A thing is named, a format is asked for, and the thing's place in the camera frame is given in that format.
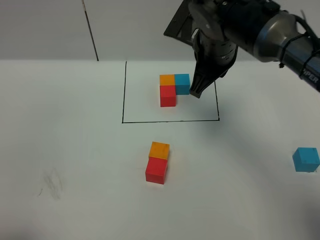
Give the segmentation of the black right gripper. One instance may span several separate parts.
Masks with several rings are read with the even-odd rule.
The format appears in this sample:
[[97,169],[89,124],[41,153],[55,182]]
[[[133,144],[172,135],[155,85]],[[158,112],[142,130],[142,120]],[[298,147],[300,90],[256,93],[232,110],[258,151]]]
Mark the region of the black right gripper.
[[237,58],[238,47],[225,36],[223,20],[218,16],[220,6],[220,0],[192,0],[188,4],[193,27],[198,29],[193,41],[196,64],[189,93],[198,99]]

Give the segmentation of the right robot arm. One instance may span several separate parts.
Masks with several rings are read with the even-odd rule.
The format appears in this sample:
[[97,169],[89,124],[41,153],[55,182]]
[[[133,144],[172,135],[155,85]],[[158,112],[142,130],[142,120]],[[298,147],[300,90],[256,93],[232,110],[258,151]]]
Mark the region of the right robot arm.
[[226,75],[243,49],[263,63],[279,62],[320,88],[320,39],[301,17],[272,0],[193,0],[188,9],[197,33],[190,94],[199,98]]

